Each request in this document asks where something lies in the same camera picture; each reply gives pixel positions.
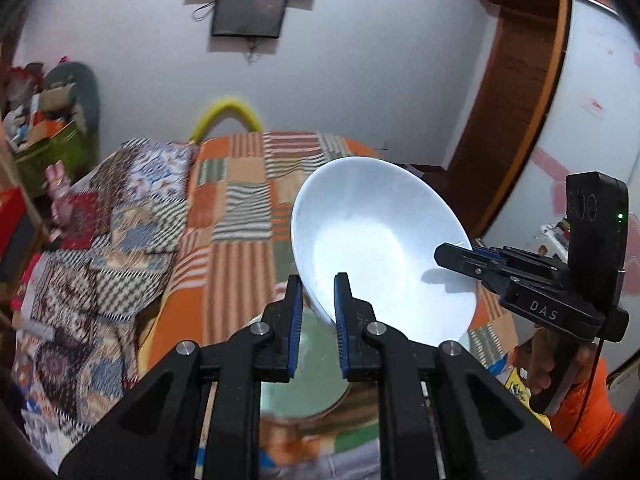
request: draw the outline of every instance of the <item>orange sleeve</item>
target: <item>orange sleeve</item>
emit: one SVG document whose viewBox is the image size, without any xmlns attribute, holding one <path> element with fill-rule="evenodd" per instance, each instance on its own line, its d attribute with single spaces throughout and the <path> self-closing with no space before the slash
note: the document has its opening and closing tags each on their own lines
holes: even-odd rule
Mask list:
<svg viewBox="0 0 640 480">
<path fill-rule="evenodd" d="M 615 412 L 607 397 L 607 365 L 600 358 L 593 379 L 587 407 L 580 424 L 567 443 L 582 463 L 588 462 L 605 446 L 619 426 L 623 416 Z M 558 412 L 549 417 L 553 432 L 562 440 L 574 428 L 589 381 L 574 386 L 564 398 Z"/>
</svg>

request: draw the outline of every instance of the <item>electrical cable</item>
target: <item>electrical cable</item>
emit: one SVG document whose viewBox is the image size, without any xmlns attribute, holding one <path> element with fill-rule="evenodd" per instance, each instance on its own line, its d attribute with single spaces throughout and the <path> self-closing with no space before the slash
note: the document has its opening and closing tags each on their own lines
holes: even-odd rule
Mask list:
<svg viewBox="0 0 640 480">
<path fill-rule="evenodd" d="M 207 7 L 209 7 L 209 10 L 207 12 L 205 12 L 202 16 L 197 16 L 196 14 L 201 11 L 202 9 L 207 9 Z M 207 16 L 209 16 L 211 14 L 211 12 L 213 11 L 213 9 L 216 7 L 216 1 L 213 0 L 212 2 L 209 2 L 207 4 L 201 5 L 199 6 L 196 10 L 194 10 L 191 13 L 191 19 L 194 22 L 201 22 L 202 20 L 204 20 Z"/>
<path fill-rule="evenodd" d="M 582 415 L 584 414 L 584 410 L 587 407 L 587 401 L 589 400 L 589 394 L 591 393 L 591 387 L 593 386 L 593 380 L 596 377 L 596 368 L 598 367 L 598 361 L 600 359 L 600 352 L 602 352 L 602 345 L 604 344 L 604 339 L 600 338 L 598 343 L 598 349 L 596 350 L 596 357 L 593 360 L 593 368 L 591 369 L 591 375 L 589 376 L 589 383 L 587 384 L 587 391 L 584 394 L 584 399 L 582 400 L 582 407 L 580 408 L 580 413 L 578 414 L 578 418 L 575 421 L 574 428 L 569 433 L 569 436 L 564 440 L 564 443 L 567 444 L 569 439 L 574 436 L 575 431 L 578 429 L 580 425 L 580 421 L 582 420 Z"/>
<path fill-rule="evenodd" d="M 191 13 L 191 19 L 193 19 L 194 22 L 201 22 L 202 20 L 204 20 L 207 16 L 209 16 L 211 14 L 211 12 L 213 11 L 213 9 L 215 8 L 216 5 L 216 0 L 211 0 L 210 2 L 207 2 L 206 4 L 199 6 L 196 10 L 194 10 Z M 200 12 L 203 9 L 207 9 L 209 8 L 209 10 L 207 12 L 205 12 L 202 16 L 198 16 L 198 12 Z"/>
<path fill-rule="evenodd" d="M 251 36 L 246 38 L 246 47 L 249 52 L 244 54 L 244 58 L 248 64 L 253 64 L 258 61 L 261 57 L 261 54 L 256 54 L 256 49 L 264 43 L 265 38 L 258 38 Z"/>
</svg>

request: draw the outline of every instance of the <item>green basket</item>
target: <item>green basket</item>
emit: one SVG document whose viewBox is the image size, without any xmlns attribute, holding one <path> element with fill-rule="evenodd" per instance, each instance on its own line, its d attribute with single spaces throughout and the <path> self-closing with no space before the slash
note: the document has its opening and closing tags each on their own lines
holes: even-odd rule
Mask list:
<svg viewBox="0 0 640 480">
<path fill-rule="evenodd" d="M 91 169 L 95 161 L 94 142 L 72 121 L 50 139 L 41 139 L 15 154 L 15 163 L 27 194 L 32 198 L 46 192 L 44 171 L 61 160 L 72 182 Z"/>
</svg>

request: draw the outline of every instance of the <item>yellow handle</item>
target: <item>yellow handle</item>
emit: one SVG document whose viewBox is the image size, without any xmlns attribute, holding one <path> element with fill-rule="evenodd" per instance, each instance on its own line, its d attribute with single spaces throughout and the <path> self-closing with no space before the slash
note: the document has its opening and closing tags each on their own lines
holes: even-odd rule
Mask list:
<svg viewBox="0 0 640 480">
<path fill-rule="evenodd" d="M 244 127 L 250 132 L 261 132 L 262 124 L 258 115 L 252 110 L 252 108 L 243 103 L 238 97 L 223 97 L 211 105 L 204 115 L 198 121 L 191 137 L 196 144 L 200 144 L 209 133 L 211 123 L 220 116 L 220 114 L 231 111 L 240 116 L 239 120 Z"/>
</svg>

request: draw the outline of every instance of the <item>red box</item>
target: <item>red box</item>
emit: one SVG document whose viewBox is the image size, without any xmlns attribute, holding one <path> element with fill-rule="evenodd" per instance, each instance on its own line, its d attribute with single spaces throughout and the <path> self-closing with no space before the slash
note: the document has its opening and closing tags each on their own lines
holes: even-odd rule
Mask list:
<svg viewBox="0 0 640 480">
<path fill-rule="evenodd" d="M 0 192 L 0 258 L 18 227 L 20 218 L 26 212 L 26 205 L 19 187 Z"/>
</svg>

